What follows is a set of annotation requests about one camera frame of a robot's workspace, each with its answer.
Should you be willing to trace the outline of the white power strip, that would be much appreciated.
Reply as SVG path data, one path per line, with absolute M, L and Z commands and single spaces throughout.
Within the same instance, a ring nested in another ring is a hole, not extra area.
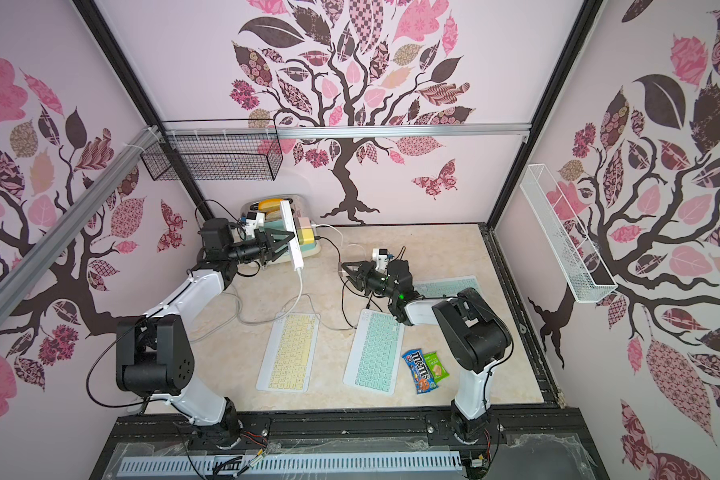
M 293 268 L 295 271 L 301 272 L 304 268 L 304 259 L 301 252 L 301 246 L 299 244 L 298 229 L 296 228 L 290 203 L 287 200 L 280 201 L 280 212 L 283 226 L 290 234 L 288 249 Z

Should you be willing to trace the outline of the yellow USB charger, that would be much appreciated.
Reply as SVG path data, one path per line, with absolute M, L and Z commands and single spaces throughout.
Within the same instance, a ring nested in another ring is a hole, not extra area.
M 315 242 L 314 237 L 311 235 L 307 235 L 306 237 L 299 238 L 299 244 L 301 246 L 312 245 L 314 242 Z

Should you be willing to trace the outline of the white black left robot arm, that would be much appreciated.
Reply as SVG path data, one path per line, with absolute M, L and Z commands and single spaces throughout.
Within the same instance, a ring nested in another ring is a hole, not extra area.
M 231 447 L 242 433 L 236 408 L 194 374 L 185 323 L 231 285 L 241 264 L 279 259 L 299 246 L 298 234 L 292 225 L 256 227 L 237 241 L 233 224 L 222 218 L 206 221 L 199 234 L 201 250 L 187 279 L 144 315 L 118 323 L 115 382 L 124 392 L 167 403 L 203 434 L 218 435 L 223 447 Z

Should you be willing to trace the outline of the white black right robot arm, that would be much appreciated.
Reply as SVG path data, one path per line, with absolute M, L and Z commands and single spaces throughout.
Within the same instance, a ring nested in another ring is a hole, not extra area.
M 462 368 L 451 402 L 451 429 L 465 444 L 480 439 L 491 421 L 493 375 L 514 352 L 506 324 L 472 287 L 441 297 L 419 293 L 406 260 L 393 259 L 384 270 L 373 261 L 343 262 L 340 268 L 363 295 L 386 298 L 389 313 L 399 323 L 440 328 L 451 355 Z

